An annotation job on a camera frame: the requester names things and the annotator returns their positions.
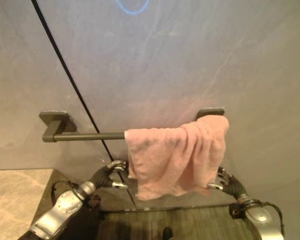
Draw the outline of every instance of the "shower wall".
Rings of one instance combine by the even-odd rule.
[[[224,107],[223,165],[252,197],[279,205],[288,237],[300,239],[300,0],[38,3],[101,132],[177,127],[201,108]],[[82,178],[91,163],[109,161],[98,141],[41,142],[41,110],[67,111],[80,132],[95,130],[31,3],[1,1],[3,27],[0,169],[58,167]],[[124,141],[106,145],[114,159],[127,158]],[[136,183],[126,181],[134,196]],[[142,209],[233,200],[213,193],[134,201]]]
[[[300,238],[300,0],[39,4],[102,132],[177,127],[224,107],[225,165],[288,227],[298,219]],[[126,158],[124,141],[106,144]]]

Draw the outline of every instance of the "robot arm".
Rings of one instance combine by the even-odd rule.
[[[81,184],[77,189],[62,193],[53,208],[43,214],[19,240],[49,240],[58,236],[67,226],[68,221],[83,206],[83,203],[98,188],[121,188],[128,186],[115,182],[109,175],[115,170],[124,170],[125,161],[116,160],[100,168],[90,180]]]
[[[219,167],[218,176],[221,184],[208,183],[207,187],[217,189],[233,196],[237,203],[229,206],[230,215],[234,219],[243,219],[256,240],[283,240],[284,225],[281,222],[281,231],[273,225],[272,217],[264,206],[274,207],[280,215],[279,208],[271,203],[262,203],[248,196],[244,186],[224,168]]]

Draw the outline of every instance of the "blue circle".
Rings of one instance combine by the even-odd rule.
[[[120,8],[126,13],[126,14],[130,14],[130,15],[137,15],[142,13],[148,6],[149,0],[145,1],[145,4],[143,5],[142,8],[140,8],[138,11],[130,11],[128,9],[125,8],[125,6],[122,4],[121,0],[116,0],[116,3],[120,6]]]

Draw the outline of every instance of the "marble countertop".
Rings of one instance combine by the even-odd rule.
[[[0,170],[0,240],[29,228],[52,169]]]

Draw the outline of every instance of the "towel rack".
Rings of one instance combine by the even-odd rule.
[[[223,108],[204,108],[197,113],[195,119],[206,115],[223,116],[224,114],[225,110]],[[66,112],[45,111],[40,112],[39,117],[47,126],[44,134],[42,135],[42,140],[45,143],[125,139],[124,132],[77,133],[76,124]]]

